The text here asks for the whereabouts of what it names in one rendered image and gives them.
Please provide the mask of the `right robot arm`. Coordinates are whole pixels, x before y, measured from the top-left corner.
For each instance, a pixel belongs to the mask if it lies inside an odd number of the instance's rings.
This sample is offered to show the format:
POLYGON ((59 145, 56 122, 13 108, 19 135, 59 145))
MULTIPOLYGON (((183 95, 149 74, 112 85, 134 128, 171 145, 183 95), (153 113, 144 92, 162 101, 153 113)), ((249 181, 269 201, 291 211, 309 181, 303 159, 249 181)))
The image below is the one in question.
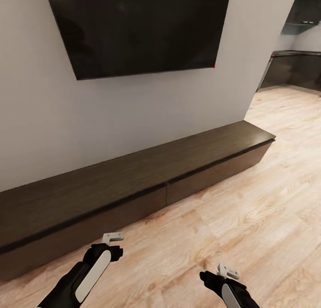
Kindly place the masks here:
POLYGON ((207 288, 216 292, 224 300, 227 308, 259 308, 251 298, 247 287, 234 280, 240 278, 236 269, 223 263, 219 263, 217 269, 217 274, 200 271, 200 279, 204 281, 207 288), (227 275, 234 279, 227 278, 227 275))

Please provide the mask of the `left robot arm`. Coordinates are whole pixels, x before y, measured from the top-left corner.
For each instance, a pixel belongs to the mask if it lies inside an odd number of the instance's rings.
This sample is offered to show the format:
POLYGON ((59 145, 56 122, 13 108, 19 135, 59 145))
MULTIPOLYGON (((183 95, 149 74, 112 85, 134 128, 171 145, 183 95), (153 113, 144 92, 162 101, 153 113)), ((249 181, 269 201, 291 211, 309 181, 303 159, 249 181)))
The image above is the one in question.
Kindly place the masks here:
POLYGON ((38 308, 79 308, 110 262, 118 261, 123 256, 123 248, 110 246, 110 242, 124 239, 122 232, 104 234, 102 243, 91 245, 83 261, 59 280, 38 308))

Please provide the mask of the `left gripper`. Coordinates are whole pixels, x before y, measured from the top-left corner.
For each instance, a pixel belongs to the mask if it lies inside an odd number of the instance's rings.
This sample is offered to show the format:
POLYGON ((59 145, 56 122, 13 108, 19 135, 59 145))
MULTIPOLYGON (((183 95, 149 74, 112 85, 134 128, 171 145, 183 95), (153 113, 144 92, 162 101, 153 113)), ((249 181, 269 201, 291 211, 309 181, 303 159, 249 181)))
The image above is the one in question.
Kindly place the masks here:
POLYGON ((123 256, 123 248, 120 246, 108 246, 111 252, 111 262, 118 261, 121 256, 123 256))

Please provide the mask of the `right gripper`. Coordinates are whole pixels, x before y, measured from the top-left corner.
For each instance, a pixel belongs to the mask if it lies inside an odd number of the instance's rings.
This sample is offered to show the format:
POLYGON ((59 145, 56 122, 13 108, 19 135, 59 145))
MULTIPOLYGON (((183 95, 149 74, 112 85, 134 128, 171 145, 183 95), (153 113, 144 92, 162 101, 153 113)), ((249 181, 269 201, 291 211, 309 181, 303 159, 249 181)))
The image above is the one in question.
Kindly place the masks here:
POLYGON ((199 272, 200 279, 204 281, 204 285, 216 292, 219 296, 220 293, 218 292, 218 283, 224 279, 224 277, 220 275, 213 274, 212 272, 209 271, 200 271, 199 272))

